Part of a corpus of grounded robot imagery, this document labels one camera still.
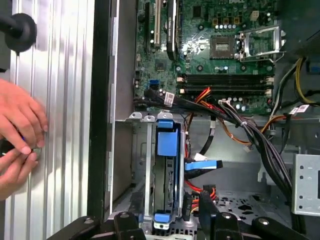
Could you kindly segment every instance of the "finger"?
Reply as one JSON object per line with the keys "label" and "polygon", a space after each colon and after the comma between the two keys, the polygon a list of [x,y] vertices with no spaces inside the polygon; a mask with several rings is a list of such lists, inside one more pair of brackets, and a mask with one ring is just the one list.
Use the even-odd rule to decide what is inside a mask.
{"label": "finger", "polygon": [[5,171],[0,178],[0,186],[14,185],[17,183],[19,173],[24,165],[27,155],[20,155]]}
{"label": "finger", "polygon": [[33,131],[36,138],[36,145],[39,148],[42,148],[45,146],[45,137],[43,135],[43,129],[40,125],[40,122],[34,112],[30,109],[29,105],[23,105],[20,108],[20,111],[23,113],[23,115],[29,120],[33,127]]}
{"label": "finger", "polygon": [[34,147],[37,143],[36,134],[29,120],[22,114],[19,109],[12,109],[5,112],[6,118],[15,125],[21,135],[25,138],[25,141],[30,147]]}
{"label": "finger", "polygon": [[21,153],[31,153],[30,147],[27,145],[25,141],[22,140],[16,128],[3,115],[0,115],[0,133]]}
{"label": "finger", "polygon": [[39,119],[39,122],[41,124],[42,129],[47,132],[48,131],[48,119],[46,116],[45,109],[35,100],[32,99],[31,102],[29,102],[29,106],[31,110],[34,112],[34,114]]}
{"label": "finger", "polygon": [[9,167],[10,164],[19,157],[19,155],[20,152],[17,149],[12,149],[8,151],[5,156],[0,157],[0,171]]}
{"label": "finger", "polygon": [[37,166],[38,164],[36,160],[37,154],[35,152],[32,152],[26,159],[23,167],[21,168],[21,171],[16,181],[17,184],[21,185],[25,183],[27,177],[29,176],[29,173],[31,173],[32,169],[34,169],[35,166]]}

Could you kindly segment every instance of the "motherboard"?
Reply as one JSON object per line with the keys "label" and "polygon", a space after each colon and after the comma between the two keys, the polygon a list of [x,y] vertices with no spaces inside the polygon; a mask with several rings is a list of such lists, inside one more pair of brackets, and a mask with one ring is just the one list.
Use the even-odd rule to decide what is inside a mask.
{"label": "motherboard", "polygon": [[259,54],[273,49],[274,34],[251,34],[247,55],[254,57],[245,60],[239,34],[274,26],[276,5],[275,0],[138,0],[135,96],[151,88],[192,101],[210,87],[207,102],[228,100],[243,115],[268,114],[274,64],[271,56]]}

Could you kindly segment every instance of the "ribbed metal panel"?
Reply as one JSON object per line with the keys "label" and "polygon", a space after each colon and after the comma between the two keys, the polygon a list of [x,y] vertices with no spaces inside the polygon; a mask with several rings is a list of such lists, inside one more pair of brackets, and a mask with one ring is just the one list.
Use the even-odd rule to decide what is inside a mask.
{"label": "ribbed metal panel", "polygon": [[42,240],[87,214],[94,2],[13,0],[37,23],[34,47],[11,53],[10,80],[49,118],[39,165],[6,201],[6,240]]}

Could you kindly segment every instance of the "green circuit board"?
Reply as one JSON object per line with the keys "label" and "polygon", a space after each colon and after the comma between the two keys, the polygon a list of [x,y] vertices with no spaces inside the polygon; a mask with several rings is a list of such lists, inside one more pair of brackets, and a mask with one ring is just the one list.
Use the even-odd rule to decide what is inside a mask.
{"label": "green circuit board", "polygon": [[[245,64],[234,58],[235,51],[229,51],[231,56],[212,57],[211,45],[216,39],[223,39],[224,43],[235,41],[235,35],[240,31],[256,29],[275,24],[275,0],[180,0],[179,9],[179,57],[171,61],[167,53],[167,9],[161,0],[160,12],[160,44],[154,47],[149,44],[153,36],[148,39],[146,50],[146,30],[155,31],[157,0],[138,0],[137,3],[137,34],[135,84],[136,97],[142,97],[144,90],[150,86],[150,81],[158,83],[160,91],[174,93],[184,97],[180,92],[177,77],[189,75],[264,75],[273,76],[274,66],[270,61],[253,61]],[[150,7],[146,16],[146,4]],[[255,19],[253,12],[258,11]],[[273,36],[269,33],[253,36],[250,40],[252,54],[271,50]],[[232,95],[224,98],[234,99]],[[245,115],[265,115],[270,112],[270,95],[251,96],[246,102],[237,100],[231,104],[245,105],[245,110],[239,111]]]}

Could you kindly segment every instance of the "hand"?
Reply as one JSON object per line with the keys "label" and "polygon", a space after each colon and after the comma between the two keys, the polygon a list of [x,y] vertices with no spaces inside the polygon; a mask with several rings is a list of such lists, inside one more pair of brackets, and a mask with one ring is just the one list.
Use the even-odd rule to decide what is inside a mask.
{"label": "hand", "polygon": [[16,149],[0,157],[0,172],[6,169],[0,176],[0,200],[5,200],[26,182],[29,173],[38,164],[36,160],[35,152],[23,155]]}
{"label": "hand", "polygon": [[44,108],[22,88],[0,79],[0,139],[5,137],[27,155],[36,145],[45,145],[43,131],[47,130]]}

